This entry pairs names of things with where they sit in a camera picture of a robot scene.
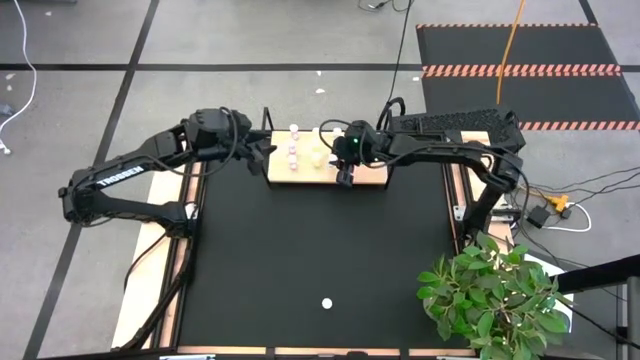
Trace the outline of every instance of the wooden table frame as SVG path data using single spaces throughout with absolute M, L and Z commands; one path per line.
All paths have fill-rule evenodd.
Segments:
M 462 132 L 464 142 L 480 141 L 489 143 L 489 137 L 485 132 Z M 472 196 L 477 198 L 484 189 L 482 183 L 472 172 L 463 171 L 458 165 L 443 165 L 445 174 L 445 191 L 447 192 L 447 202 L 449 217 L 451 219 L 453 239 L 458 238 L 458 229 L 453 221 L 453 205 L 464 206 L 467 202 L 468 190 L 471 189 Z M 188 173 L 198 174 L 203 170 L 200 164 L 194 164 L 185 170 Z M 148 202 L 162 204 L 167 201 L 182 200 L 186 202 L 198 202 L 204 196 L 204 187 L 200 186 L 200 178 L 183 178 L 170 172 L 155 174 L 151 183 Z M 146 249 L 158 236 L 163 233 L 163 229 L 157 224 L 143 224 L 138 236 L 138 242 L 134 253 L 134 259 L 144 249 Z M 508 250 L 507 244 L 512 244 L 511 230 L 508 224 L 491 223 L 489 233 L 498 238 L 501 251 Z M 460 244 L 454 241 L 456 253 L 460 252 Z M 113 339 L 113 347 L 121 346 L 129 341 L 138 328 L 144 323 L 157 304 L 158 299 L 168 286 L 168 282 L 176 275 L 183 261 L 186 239 L 165 238 L 154 251 L 150 252 L 142 260 L 135 271 L 131 274 L 126 289 L 120 317 Z M 180 323 L 179 302 L 184 298 L 184 291 L 180 291 L 174 296 L 171 304 L 165 312 L 156 329 L 161 329 L 159 335 L 153 334 L 145 344 L 148 347 L 168 348 L 177 344 Z M 206 353 L 206 354 L 244 354 L 244 355 L 266 355 L 266 347 L 226 347 L 226 346 L 180 346 L 179 353 Z M 400 356 L 400 349 L 348 349 L 348 348 L 291 348 L 276 347 L 275 355 L 346 355 L 350 351 L 364 351 L 370 356 Z M 471 349 L 409 349 L 409 356 L 472 356 Z

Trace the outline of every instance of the wooden platform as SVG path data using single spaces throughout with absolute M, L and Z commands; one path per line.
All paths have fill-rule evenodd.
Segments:
M 333 142 L 333 134 L 324 131 L 323 136 L 329 143 Z M 338 169 L 328 166 L 331 151 L 311 131 L 300 131 L 296 141 L 296 155 L 298 169 L 289 168 L 289 143 L 291 133 L 288 131 L 274 131 L 271 135 L 271 144 L 278 149 L 269 157 L 269 169 L 267 176 L 273 183 L 317 183 L 336 184 Z M 315 167 L 311 156 L 314 151 L 321 154 L 320 167 Z M 359 185 L 384 185 L 387 182 L 387 169 L 370 169 L 366 166 L 358 166 L 354 170 L 354 184 Z

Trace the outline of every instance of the white ball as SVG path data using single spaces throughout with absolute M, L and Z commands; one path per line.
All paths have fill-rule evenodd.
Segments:
M 322 307 L 325 308 L 326 310 L 331 309 L 331 307 L 333 306 L 333 301 L 331 301 L 331 299 L 329 298 L 324 298 L 322 299 Z

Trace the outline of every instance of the black tabletop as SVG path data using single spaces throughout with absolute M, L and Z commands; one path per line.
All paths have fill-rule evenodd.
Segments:
M 385 191 L 269 188 L 232 163 L 207 180 L 201 221 L 179 345 L 465 347 L 415 296 L 453 255 L 441 165 L 398 168 Z

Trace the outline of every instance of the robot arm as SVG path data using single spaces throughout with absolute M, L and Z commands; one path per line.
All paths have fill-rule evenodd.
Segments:
M 137 150 L 75 171 L 69 184 L 58 190 L 64 217 L 81 225 L 100 218 L 154 221 L 170 236 L 185 236 L 190 229 L 184 204 L 116 199 L 102 190 L 147 171 L 172 170 L 195 161 L 244 158 L 251 173 L 260 174 L 264 157 L 275 147 L 261 148 L 257 143 L 268 133 L 250 129 L 251 121 L 237 111 L 198 110 L 179 125 L 150 137 Z
M 366 121 L 354 121 L 344 136 L 334 140 L 332 152 L 338 160 L 336 181 L 351 186 L 353 169 L 364 164 L 383 161 L 382 166 L 408 166 L 416 162 L 460 164 L 469 167 L 486 184 L 478 201 L 467 204 L 463 216 L 463 231 L 475 238 L 478 230 L 487 232 L 491 211 L 500 197 L 518 186 L 522 159 L 501 148 L 486 146 L 480 142 L 458 144 L 424 137 L 377 132 Z M 483 157 L 493 156 L 491 169 L 482 162 Z

